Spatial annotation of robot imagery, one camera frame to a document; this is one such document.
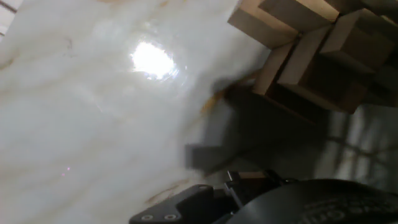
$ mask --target stacked wooden blocks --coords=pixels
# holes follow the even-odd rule
[[[272,49],[253,92],[311,123],[398,106],[396,0],[240,0],[229,23]]]

